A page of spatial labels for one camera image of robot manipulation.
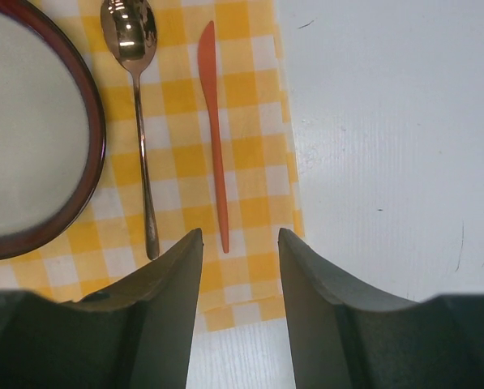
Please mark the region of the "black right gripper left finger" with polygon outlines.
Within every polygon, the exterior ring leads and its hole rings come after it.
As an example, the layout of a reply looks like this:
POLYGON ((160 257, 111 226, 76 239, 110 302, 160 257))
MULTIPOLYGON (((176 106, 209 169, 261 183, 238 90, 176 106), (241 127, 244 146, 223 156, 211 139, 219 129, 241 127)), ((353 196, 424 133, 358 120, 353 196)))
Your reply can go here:
POLYGON ((0 388, 183 388, 202 264, 194 229, 77 302, 0 290, 0 388))

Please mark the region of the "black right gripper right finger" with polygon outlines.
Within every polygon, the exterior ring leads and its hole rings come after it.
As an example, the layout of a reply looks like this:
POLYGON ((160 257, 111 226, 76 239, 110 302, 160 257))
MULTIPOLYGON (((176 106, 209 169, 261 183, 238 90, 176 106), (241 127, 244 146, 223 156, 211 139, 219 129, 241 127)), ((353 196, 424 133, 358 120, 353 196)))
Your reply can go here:
POLYGON ((299 388, 484 388, 484 294, 415 302, 377 289, 282 229, 290 352, 299 388))

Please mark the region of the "yellow white checkered cloth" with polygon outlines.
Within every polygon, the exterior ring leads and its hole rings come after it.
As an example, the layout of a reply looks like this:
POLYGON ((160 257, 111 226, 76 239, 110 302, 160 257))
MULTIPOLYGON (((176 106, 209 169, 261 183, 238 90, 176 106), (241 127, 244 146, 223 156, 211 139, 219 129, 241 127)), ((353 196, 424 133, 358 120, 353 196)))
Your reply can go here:
MULTIPOLYGON (((107 156, 80 218, 29 254, 0 261, 0 289, 77 300, 148 260, 131 80, 107 50, 98 1, 39 1, 75 43, 100 89, 107 156)), ((298 174, 280 27, 271 1, 154 1, 156 56, 141 79, 149 173, 162 250, 203 232, 200 332, 282 318, 277 235, 302 233, 298 174), (208 111, 197 67, 207 25, 216 33, 217 93, 229 206, 224 253, 208 111)))

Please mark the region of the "red rimmed cream plate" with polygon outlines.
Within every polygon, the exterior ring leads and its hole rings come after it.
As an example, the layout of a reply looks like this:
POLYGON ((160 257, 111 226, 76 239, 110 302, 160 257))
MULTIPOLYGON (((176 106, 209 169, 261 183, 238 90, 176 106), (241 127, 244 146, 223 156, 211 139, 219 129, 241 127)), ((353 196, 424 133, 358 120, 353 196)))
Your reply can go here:
POLYGON ((0 260, 64 232, 103 169, 105 114, 66 34, 28 1, 0 1, 0 260))

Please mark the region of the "orange chopsticks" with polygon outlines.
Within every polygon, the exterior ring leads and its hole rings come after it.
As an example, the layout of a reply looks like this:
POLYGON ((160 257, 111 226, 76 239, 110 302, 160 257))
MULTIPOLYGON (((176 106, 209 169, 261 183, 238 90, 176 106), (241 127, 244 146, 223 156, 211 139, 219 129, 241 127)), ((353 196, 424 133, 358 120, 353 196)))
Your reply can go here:
POLYGON ((212 168, 216 193, 216 209, 221 235, 221 246, 229 252, 229 214, 222 158, 221 132, 217 97, 215 24, 211 20, 204 28, 198 44, 198 70, 203 96, 208 109, 212 147, 212 168))

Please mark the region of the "copper spoon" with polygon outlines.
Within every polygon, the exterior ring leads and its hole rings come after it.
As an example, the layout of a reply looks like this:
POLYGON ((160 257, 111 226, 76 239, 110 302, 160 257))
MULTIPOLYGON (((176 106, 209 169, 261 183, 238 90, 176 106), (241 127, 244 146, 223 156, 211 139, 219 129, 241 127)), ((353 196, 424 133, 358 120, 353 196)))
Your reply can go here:
POLYGON ((160 243, 148 172, 140 79, 156 53, 155 16, 148 1, 103 1, 100 17, 110 53, 132 78, 143 187, 145 250, 148 258, 154 260, 160 255, 160 243))

